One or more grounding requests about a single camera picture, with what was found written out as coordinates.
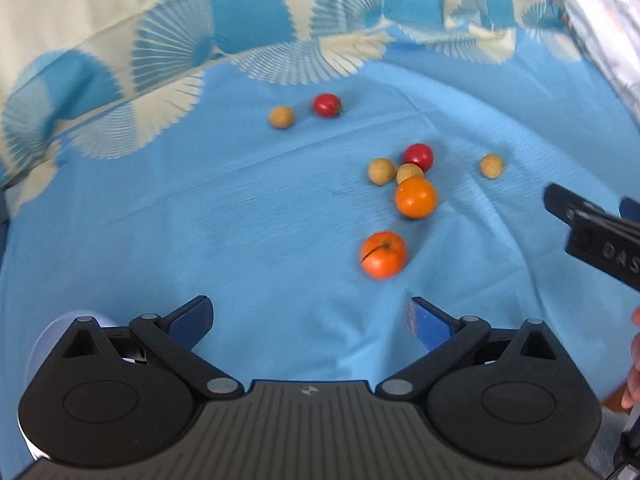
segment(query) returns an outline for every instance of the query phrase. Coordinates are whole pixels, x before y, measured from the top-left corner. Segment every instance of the orange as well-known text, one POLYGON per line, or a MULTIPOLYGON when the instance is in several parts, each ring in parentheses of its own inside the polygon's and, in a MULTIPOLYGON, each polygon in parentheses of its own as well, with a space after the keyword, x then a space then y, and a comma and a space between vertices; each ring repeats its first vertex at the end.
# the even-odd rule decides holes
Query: orange
POLYGON ((421 176, 410 176, 396 189, 396 207, 409 218, 425 218, 438 206, 438 192, 421 176))
POLYGON ((362 269, 376 280, 395 276, 406 265, 404 240, 391 231, 372 234, 362 244, 360 261, 362 269))

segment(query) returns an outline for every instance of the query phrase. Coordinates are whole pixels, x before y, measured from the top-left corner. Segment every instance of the human hand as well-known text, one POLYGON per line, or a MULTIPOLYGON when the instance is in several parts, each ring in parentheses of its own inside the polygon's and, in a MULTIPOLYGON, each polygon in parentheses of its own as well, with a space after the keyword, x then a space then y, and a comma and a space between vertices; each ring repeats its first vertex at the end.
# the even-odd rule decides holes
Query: human hand
MULTIPOLYGON (((640 327, 640 308, 636 308, 631 315, 631 321, 640 327)), ((640 333, 631 342, 631 359, 634 365, 626 376, 626 390, 622 396, 622 407, 629 410, 636 400, 640 400, 640 333)))

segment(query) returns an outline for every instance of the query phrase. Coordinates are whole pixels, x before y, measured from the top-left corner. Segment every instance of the blue cloth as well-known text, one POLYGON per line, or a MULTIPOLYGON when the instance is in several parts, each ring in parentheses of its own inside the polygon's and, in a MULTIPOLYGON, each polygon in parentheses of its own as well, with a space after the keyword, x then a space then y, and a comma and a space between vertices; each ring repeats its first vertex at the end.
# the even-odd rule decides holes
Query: blue cloth
POLYGON ((594 66, 565 63, 518 32, 514 57, 476 64, 393 44, 382 62, 307 86, 213 66, 190 114, 142 150, 82 156, 60 139, 58 172, 10 227, 0 272, 0 466, 30 463, 15 413, 26 360, 57 316, 87 308, 127 323, 205 294, 215 322, 195 348, 252 379, 366 379, 423 355, 406 328, 409 298, 495 327, 545 319, 603 397, 625 377, 638 295, 564 253, 567 227, 545 212, 550 181, 607 210, 640 196, 640 136, 594 66), (310 111, 334 92, 340 118, 310 111), (267 122, 294 107, 289 130, 267 122), (431 145, 440 205, 402 218, 394 184, 367 179, 431 145), (480 158, 507 163, 495 180, 480 158), (410 261, 383 282, 360 269, 362 241, 394 230, 410 261))

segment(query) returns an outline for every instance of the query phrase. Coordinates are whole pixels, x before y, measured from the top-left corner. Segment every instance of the blue gripper pad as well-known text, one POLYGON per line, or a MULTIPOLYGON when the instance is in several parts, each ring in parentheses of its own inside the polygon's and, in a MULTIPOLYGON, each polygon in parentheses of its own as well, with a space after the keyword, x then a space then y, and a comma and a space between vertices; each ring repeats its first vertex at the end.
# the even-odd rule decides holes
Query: blue gripper pad
POLYGON ((415 300, 409 302, 406 320, 409 332, 423 344, 427 352, 436 349, 453 336, 453 328, 449 323, 425 309, 415 300))
POLYGON ((161 322, 161 328, 188 350, 193 349, 212 326, 213 304, 206 296, 193 298, 161 322))
POLYGON ((630 198, 623 198, 620 202, 620 216, 625 220, 640 222, 640 203, 630 198))

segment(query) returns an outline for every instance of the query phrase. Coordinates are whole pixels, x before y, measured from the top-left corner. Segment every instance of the fan pattern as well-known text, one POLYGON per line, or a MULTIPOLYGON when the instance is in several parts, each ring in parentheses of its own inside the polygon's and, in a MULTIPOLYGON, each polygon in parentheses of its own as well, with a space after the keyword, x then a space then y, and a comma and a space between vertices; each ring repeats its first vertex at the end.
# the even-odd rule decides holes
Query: fan pattern
POLYGON ((315 0, 309 36, 299 38, 286 0, 158 0, 138 22, 128 75, 82 47, 48 52, 22 70, 0 110, 0 182, 45 164, 23 201, 33 199, 56 174, 56 136, 84 156, 139 150, 193 109, 202 70, 224 60, 254 79, 314 84, 357 73, 394 42, 504 63, 519 30, 557 60, 582 59, 553 2, 533 2, 519 16, 513 0, 444 9, 444 0, 315 0), (127 76, 134 94, 124 90, 127 76))

